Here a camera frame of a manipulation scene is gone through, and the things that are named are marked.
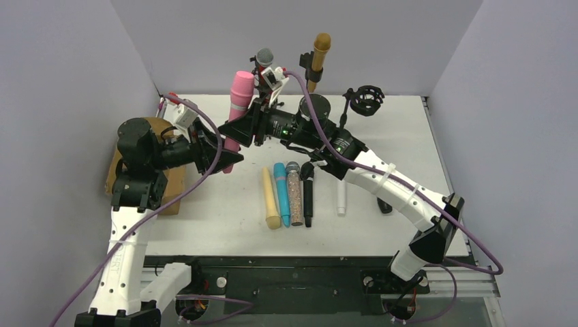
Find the pink microphone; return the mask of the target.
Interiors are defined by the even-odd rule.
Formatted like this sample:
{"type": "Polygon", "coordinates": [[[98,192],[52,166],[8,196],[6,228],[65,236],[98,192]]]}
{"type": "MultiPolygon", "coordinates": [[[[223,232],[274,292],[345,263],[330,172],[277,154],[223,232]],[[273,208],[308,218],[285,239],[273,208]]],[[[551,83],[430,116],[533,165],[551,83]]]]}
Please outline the pink microphone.
{"type": "Polygon", "coordinates": [[[233,121],[245,113],[253,95],[254,75],[247,71],[237,71],[230,88],[229,121],[233,121]]]}

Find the blue microphone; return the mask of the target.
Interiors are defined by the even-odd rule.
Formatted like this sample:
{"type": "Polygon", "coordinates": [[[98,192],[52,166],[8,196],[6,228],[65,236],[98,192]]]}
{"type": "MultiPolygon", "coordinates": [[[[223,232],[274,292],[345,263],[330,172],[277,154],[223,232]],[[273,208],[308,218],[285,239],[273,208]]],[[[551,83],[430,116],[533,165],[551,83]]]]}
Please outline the blue microphone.
{"type": "Polygon", "coordinates": [[[277,200],[279,204],[279,213],[282,217],[283,225],[290,227],[290,203],[287,189],[287,174],[285,165],[277,162],[273,165],[273,176],[277,188],[277,200]]]}

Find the brown cardboard box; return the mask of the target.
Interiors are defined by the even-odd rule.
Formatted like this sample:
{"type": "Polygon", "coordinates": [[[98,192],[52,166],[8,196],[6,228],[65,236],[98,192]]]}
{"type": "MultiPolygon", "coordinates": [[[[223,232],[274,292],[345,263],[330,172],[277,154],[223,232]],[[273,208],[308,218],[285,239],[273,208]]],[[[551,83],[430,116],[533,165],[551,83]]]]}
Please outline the brown cardboard box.
{"type": "Polygon", "coordinates": [[[138,117],[122,123],[105,183],[111,206],[156,210],[185,190],[185,167],[159,170],[152,166],[160,134],[172,125],[161,118],[138,117]]]}

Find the silver glitter microphone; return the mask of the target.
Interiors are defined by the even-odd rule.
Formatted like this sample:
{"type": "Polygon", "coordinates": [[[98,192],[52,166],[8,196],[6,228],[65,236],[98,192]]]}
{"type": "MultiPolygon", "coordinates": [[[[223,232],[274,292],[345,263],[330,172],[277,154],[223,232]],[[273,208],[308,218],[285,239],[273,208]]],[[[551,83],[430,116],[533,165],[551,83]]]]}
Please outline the silver glitter microphone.
{"type": "Polygon", "coordinates": [[[299,170],[300,166],[295,161],[289,161],[286,165],[291,226],[301,226],[304,224],[299,170]]]}

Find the black microphone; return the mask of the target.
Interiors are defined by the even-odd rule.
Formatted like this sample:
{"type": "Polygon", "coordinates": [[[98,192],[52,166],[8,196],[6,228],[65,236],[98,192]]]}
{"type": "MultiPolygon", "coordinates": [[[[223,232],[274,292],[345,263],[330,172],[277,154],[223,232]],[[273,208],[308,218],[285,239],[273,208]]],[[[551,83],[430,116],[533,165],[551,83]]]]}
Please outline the black microphone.
{"type": "Polygon", "coordinates": [[[377,205],[378,205],[379,211],[383,215],[391,214],[393,211],[393,207],[380,198],[377,198],[377,205]]]}
{"type": "Polygon", "coordinates": [[[306,162],[301,166],[300,180],[303,184],[303,216],[305,226],[310,228],[314,216],[314,166],[306,162]]]}

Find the red glitter microphone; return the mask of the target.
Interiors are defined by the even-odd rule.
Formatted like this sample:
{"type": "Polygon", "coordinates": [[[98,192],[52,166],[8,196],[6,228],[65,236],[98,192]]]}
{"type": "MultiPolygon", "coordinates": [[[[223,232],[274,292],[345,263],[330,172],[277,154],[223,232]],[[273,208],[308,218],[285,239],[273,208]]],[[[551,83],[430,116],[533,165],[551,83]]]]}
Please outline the red glitter microphone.
{"type": "Polygon", "coordinates": [[[267,68],[271,66],[271,64],[273,63],[273,53],[271,51],[270,48],[261,48],[257,53],[257,60],[259,63],[261,63],[263,66],[266,66],[267,68]]]}

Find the black clip microphone stand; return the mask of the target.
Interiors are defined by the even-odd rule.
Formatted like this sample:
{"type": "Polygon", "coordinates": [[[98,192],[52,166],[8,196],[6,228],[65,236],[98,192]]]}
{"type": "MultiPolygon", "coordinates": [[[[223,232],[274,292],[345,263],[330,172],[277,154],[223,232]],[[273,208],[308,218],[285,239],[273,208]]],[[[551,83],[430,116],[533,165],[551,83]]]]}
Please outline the black clip microphone stand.
{"type": "Polygon", "coordinates": [[[305,69],[305,79],[307,81],[307,91],[313,93],[323,75],[323,65],[326,53],[313,50],[300,55],[299,66],[305,69]]]}

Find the cream microphone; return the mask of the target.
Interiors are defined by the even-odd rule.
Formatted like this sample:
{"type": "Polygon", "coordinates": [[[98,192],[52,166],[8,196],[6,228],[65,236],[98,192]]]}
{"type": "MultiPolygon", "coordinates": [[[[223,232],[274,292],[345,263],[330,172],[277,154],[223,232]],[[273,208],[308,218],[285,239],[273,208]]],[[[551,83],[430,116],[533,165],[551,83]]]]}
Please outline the cream microphone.
{"type": "Polygon", "coordinates": [[[275,194],[273,192],[273,184],[271,181],[269,169],[267,167],[263,167],[261,174],[266,212],[265,221],[269,229],[276,230],[281,227],[282,222],[275,202],[275,194]]]}

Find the white microphone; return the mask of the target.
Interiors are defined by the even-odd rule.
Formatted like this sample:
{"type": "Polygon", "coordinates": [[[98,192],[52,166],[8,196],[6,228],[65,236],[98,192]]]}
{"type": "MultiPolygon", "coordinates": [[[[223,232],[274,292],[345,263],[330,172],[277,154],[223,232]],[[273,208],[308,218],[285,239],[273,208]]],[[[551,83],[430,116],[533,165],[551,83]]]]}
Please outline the white microphone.
{"type": "Polygon", "coordinates": [[[347,207],[347,187],[346,182],[337,181],[337,215],[343,217],[346,215],[347,207]]]}

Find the gold microphone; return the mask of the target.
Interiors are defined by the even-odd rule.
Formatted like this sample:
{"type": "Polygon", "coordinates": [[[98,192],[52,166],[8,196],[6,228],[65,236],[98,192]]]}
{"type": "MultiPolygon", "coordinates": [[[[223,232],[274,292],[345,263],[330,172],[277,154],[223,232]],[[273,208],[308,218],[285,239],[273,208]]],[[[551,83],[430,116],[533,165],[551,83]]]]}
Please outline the gold microphone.
{"type": "Polygon", "coordinates": [[[331,48],[331,36],[328,33],[319,33],[314,40],[314,50],[311,58],[311,67],[308,73],[307,90],[313,93],[320,82],[324,60],[331,48]]]}

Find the black round-base shock-mount stand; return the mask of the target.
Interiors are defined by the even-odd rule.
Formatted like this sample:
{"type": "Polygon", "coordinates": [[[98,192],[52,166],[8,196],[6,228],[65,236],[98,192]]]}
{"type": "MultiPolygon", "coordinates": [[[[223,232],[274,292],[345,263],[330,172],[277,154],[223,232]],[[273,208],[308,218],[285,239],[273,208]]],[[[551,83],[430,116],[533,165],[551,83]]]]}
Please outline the black round-base shock-mount stand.
{"type": "Polygon", "coordinates": [[[349,88],[342,96],[345,98],[345,105],[339,118],[339,129],[344,129],[349,109],[361,116],[373,116],[385,98],[382,89],[374,85],[363,85],[356,91],[349,88]]]}

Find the black tripod shock-mount stand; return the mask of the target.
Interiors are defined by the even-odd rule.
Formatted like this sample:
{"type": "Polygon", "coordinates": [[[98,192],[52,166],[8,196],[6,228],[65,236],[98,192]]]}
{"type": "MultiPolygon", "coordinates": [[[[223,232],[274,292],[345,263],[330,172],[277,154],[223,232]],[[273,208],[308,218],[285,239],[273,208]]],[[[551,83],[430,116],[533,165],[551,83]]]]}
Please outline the black tripod shock-mount stand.
{"type": "Polygon", "coordinates": [[[262,71],[267,67],[258,62],[256,55],[250,57],[249,61],[254,64],[254,68],[251,71],[254,76],[254,88],[258,92],[258,96],[262,97],[263,94],[266,94],[270,90],[267,82],[262,77],[262,71]]]}

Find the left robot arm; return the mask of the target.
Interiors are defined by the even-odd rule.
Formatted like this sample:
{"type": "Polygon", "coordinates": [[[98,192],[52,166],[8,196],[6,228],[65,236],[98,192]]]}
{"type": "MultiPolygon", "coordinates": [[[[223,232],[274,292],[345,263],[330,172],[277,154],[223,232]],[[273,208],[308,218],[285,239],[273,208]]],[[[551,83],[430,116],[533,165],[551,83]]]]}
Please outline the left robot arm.
{"type": "Polygon", "coordinates": [[[107,260],[88,311],[79,313],[75,326],[160,326],[172,299],[194,279],[192,263],[168,264],[146,288],[140,286],[151,230],[163,205],[167,171],[194,164],[201,174],[215,174],[243,161],[230,150],[217,151],[223,141],[199,118],[186,127],[154,128],[152,118],[133,118],[117,130],[120,159],[112,184],[111,232],[107,260]]]}

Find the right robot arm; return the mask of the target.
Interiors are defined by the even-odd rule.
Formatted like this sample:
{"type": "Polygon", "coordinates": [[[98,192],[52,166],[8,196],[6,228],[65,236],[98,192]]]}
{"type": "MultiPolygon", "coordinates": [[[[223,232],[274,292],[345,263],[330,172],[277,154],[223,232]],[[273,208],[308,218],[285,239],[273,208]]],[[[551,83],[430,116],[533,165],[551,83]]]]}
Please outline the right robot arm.
{"type": "Polygon", "coordinates": [[[292,114],[257,97],[240,117],[226,121],[219,131],[243,146],[261,145],[267,137],[284,146],[296,146],[321,170],[356,185],[391,205],[418,230],[409,245],[398,251],[389,271],[410,281],[428,264],[441,263],[456,233],[463,206],[456,195],[431,191],[381,160],[366,144],[329,118],[330,101],[311,93],[312,108],[302,97],[292,114]]]}

